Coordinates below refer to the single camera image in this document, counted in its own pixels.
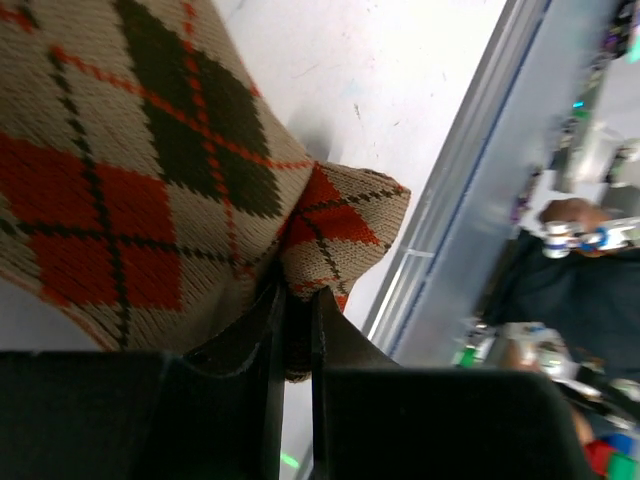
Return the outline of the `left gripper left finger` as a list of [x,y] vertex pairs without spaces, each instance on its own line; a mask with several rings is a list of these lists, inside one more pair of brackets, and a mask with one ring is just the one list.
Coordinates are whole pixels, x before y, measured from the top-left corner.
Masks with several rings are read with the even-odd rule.
[[184,356],[1,357],[5,479],[275,479],[286,292]]

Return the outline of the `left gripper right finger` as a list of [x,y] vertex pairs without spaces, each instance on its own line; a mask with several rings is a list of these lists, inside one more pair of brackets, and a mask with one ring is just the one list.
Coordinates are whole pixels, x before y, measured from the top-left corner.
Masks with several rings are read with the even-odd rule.
[[590,479],[567,402],[546,378],[406,368],[341,313],[311,303],[317,479]]

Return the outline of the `beige orange argyle sock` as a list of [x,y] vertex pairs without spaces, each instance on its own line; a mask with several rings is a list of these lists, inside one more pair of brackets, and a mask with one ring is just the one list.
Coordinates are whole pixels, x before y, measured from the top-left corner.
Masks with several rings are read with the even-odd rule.
[[394,179],[314,159],[208,1],[1,5],[1,345],[183,354],[281,267],[344,306]]

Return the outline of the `person in dark clothes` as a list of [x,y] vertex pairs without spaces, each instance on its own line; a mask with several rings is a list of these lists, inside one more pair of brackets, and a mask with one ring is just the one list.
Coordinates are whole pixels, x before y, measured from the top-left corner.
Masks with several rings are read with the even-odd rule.
[[540,238],[523,232],[485,320],[540,322],[558,332],[574,362],[599,366],[618,385],[638,384],[639,229],[624,235],[620,249],[551,259]]

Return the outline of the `aluminium frame rail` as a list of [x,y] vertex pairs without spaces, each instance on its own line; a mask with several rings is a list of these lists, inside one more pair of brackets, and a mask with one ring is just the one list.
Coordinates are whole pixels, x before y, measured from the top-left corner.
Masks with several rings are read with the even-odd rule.
[[365,322],[395,361],[454,358],[517,198],[551,162],[615,10],[613,1],[505,5]]

